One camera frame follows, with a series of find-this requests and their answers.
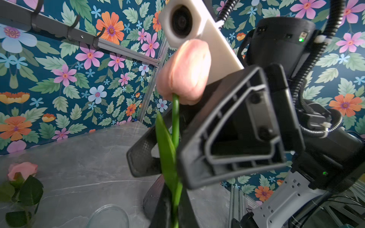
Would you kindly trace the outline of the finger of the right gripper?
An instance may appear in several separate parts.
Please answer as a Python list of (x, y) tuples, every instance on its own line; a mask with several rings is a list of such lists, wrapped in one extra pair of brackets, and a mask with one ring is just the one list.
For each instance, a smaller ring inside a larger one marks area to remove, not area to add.
[[(183, 138), (183, 108), (179, 110), (179, 140)], [(166, 127), (172, 127), (172, 109), (162, 115)], [(162, 174), (160, 158), (152, 156), (153, 148), (157, 146), (156, 125), (153, 124), (138, 141), (132, 145), (126, 154), (129, 169), (134, 177), (146, 177)]]

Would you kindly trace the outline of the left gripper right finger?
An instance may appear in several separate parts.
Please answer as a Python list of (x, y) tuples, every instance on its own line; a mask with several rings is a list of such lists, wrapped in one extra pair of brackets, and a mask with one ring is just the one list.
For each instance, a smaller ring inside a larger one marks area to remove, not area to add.
[(178, 223), (179, 228), (199, 228), (190, 198), (185, 188), (182, 189), (178, 206)]

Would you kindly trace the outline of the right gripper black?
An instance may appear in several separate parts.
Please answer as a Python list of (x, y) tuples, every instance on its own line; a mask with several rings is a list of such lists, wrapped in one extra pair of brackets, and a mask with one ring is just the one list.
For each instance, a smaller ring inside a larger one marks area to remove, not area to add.
[(187, 189), (280, 169), (285, 151), (302, 151), (283, 67), (250, 66), (209, 84), (201, 100), (180, 109), (177, 170)]

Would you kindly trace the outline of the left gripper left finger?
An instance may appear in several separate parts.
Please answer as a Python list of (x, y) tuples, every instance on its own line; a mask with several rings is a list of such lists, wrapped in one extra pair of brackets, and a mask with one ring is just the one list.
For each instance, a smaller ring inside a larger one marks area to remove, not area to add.
[(150, 228), (171, 227), (171, 191), (160, 175), (143, 199), (143, 211)]

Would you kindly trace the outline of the clear glass vase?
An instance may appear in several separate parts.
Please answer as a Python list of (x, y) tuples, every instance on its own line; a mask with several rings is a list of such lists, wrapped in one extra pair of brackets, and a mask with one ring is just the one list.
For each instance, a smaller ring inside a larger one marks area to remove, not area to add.
[(130, 228), (128, 214), (118, 205), (107, 204), (97, 209), (88, 220), (87, 228)]

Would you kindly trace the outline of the pink tulip flower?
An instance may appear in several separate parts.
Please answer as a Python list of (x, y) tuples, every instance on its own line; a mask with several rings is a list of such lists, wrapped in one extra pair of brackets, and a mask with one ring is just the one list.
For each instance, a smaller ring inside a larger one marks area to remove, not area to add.
[(161, 194), (169, 228), (179, 227), (179, 204), (183, 191), (176, 167), (176, 152), (180, 142), (180, 105), (194, 105), (202, 97), (207, 84), (211, 53), (207, 42), (188, 40), (180, 46), (157, 76), (157, 90), (172, 101), (172, 131), (161, 116), (156, 118), (156, 137), (165, 186)]

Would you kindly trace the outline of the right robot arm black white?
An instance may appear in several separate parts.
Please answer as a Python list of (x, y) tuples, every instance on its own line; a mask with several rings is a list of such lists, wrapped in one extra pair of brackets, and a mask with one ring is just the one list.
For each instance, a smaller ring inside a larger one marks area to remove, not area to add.
[(307, 75), (332, 42), (345, 11), (331, 1), (324, 30), (299, 18), (261, 20), (234, 53), (207, 1), (171, 1), (159, 15), (176, 52), (158, 74), (157, 90), (172, 106), (127, 152), (135, 177), (164, 178), (152, 228), (196, 228), (187, 196), (245, 174), (293, 164), (262, 205), (231, 228), (303, 227), (324, 202), (365, 172), (365, 142), (341, 128), (345, 114), (304, 97)]

